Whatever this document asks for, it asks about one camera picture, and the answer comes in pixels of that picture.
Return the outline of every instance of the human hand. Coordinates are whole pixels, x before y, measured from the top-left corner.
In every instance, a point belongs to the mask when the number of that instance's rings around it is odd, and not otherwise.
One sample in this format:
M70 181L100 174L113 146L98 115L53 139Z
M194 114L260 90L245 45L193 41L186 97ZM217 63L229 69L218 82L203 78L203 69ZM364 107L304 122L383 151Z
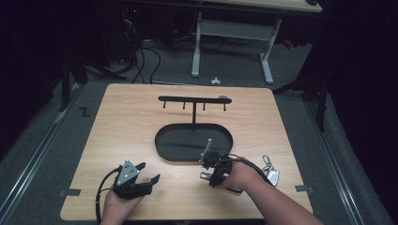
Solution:
M112 190L109 190L105 197L101 225L122 224L143 198L124 200L120 199Z
M233 187L246 190L253 181L262 180L261 176L252 167L242 162L233 162L232 165L231 172L220 184L221 188Z

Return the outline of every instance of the gray carpet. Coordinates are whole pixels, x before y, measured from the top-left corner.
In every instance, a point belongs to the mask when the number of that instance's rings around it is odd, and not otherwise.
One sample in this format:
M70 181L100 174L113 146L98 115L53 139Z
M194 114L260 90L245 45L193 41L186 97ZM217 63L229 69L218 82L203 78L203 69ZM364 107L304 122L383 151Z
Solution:
M145 45L149 47L154 43L146 42ZM161 64L153 77L154 83L212 85L211 80L217 77L222 86L275 89L294 81L311 46L297 47L292 51L281 45L274 46L269 63L275 83L266 85L258 58L258 50L263 44L262 42L245 46L224 44L216 51L203 49L198 78L191 77L192 45L175 45L171 49L159 44L153 48L161 56ZM217 45L218 43L205 42L204 47L215 48ZM144 51L144 54L145 66L142 74L145 83L148 83L149 75L158 64L158 56L151 51ZM138 55L139 62L142 63L142 58L139 53ZM113 65L112 69L120 67L122 66ZM136 73L135 68L123 74L128 77L126 83L130 83ZM68 113L53 137L46 157L9 218L8 224L95 224L94 221L63 221L59 216L65 200L60 193L69 188L105 88L109 83L117 83L104 76L90 75L89 78L88 84L81 89L80 95L70 105ZM139 78L136 82L141 83L142 79ZM325 224L351 224L331 175L313 118L298 94L299 92L289 91L276 96L276 100L304 184L311 188L309 198L314 213ZM1 202L6 200L48 127L57 118L60 106L60 85L57 85L54 89L54 98L36 115L13 149L0 163ZM89 116L82 116L82 107L87 108L85 114ZM392 224L353 154L333 109L332 101L328 99L325 135L341 163L347 183L353 190L354 198L361 210L363 224Z

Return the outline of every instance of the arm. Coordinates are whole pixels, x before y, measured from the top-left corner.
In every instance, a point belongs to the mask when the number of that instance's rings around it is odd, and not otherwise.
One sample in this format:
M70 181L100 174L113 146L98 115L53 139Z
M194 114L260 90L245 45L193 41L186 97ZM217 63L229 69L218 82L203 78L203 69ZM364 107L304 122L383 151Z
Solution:
M101 225L120 225L144 197L132 200L120 199L112 190L106 194Z
M313 214L277 188L266 183L251 167L237 162L221 188L243 189L269 224L322 224Z

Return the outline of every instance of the desk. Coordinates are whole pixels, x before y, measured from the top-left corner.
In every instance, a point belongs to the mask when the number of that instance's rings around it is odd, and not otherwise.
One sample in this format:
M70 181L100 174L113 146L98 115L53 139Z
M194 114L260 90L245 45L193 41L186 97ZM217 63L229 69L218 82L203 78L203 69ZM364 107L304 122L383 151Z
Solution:
M283 127L274 96L265 88L111 84L99 107L70 188L79 196L67 196L61 211L65 220L95 220L95 196L103 177L129 159L134 165L146 162L137 183L158 173L160 182L145 196L130 216L150 219L238 219L262 218L246 193L240 196L213 188L199 178L206 170L199 162L171 162L162 159L155 147L155 135L165 125L190 123L191 109L182 103L163 102L158 96L217 98L232 103L198 107L197 123L214 123L227 128L234 139L231 153L243 156L259 167L268 155L281 172L277 188L312 212L306 192L296 192L303 182ZM111 176L105 183L114 182ZM104 196L101 198L103 208Z
M311 6L305 0L262 1L262 0L206 0L209 3L233 4L249 7L277 8L282 10L297 10L303 12L320 12L319 5ZM247 38L265 40L267 46L264 53L260 53L260 61L267 84L273 84L272 74L269 69L268 57L272 50L275 38L278 35L282 20L277 19L273 25L258 25L240 22L221 22L202 20L202 13L198 13L196 25L196 43L193 52L192 72L193 77L199 76L200 65L200 40L202 35L222 36L230 38Z

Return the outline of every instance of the floor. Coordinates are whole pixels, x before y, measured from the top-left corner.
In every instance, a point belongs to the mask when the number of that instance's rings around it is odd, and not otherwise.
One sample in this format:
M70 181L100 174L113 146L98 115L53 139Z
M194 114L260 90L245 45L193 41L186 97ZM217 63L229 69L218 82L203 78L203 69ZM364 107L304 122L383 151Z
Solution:
M204 40L198 78L191 76L192 39L178 42L174 48L155 41L145 42L144 46L150 50L137 54L139 65L145 59L142 77L135 67L123 74L127 77L123 83L131 83L135 76L135 83L149 83L155 71L153 84L214 85L211 81L217 77L221 81L217 85L221 86L276 89L296 79L311 50L311 45L293 50L275 45L269 57L274 84L268 85L258 56L264 43L242 46L241 41L231 39L221 45ZM122 67L113 64L112 69ZM54 98L36 115L0 163L0 200L4 203L0 210L1 224L95 224L64 221L59 216L65 199L63 193L69 188L106 86L121 83L99 75L92 68L88 71L89 82L74 86L72 102L62 113L58 111L61 85L54 88ZM326 132L320 132L314 123L316 101L302 102L299 94L300 91L288 91L275 99L314 214L325 224L392 224L352 153L333 111L332 99L329 97L327 103Z

